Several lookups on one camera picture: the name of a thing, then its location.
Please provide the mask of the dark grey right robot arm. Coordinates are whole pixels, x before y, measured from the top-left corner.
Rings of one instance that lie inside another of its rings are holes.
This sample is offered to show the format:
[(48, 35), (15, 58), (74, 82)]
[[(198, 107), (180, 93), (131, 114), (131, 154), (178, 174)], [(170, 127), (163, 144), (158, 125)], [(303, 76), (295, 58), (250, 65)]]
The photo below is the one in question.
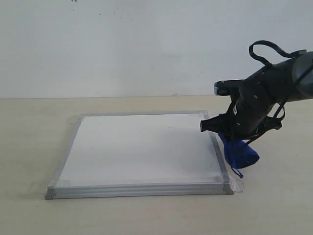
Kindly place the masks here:
[(287, 102), (313, 97), (313, 53), (264, 66), (246, 79), (215, 82), (214, 93), (230, 96), (231, 103), (226, 113), (202, 120), (201, 132), (250, 140), (279, 129), (283, 118), (268, 116), (275, 104), (283, 110)]

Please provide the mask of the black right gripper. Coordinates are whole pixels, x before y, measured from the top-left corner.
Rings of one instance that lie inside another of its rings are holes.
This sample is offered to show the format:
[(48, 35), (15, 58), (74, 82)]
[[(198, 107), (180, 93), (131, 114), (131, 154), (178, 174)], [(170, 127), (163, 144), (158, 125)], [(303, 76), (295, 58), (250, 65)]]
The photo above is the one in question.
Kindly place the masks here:
[(239, 93), (226, 115), (200, 121), (200, 131), (223, 134), (237, 140), (254, 140), (282, 127), (282, 117), (269, 117), (274, 102), (266, 93)]

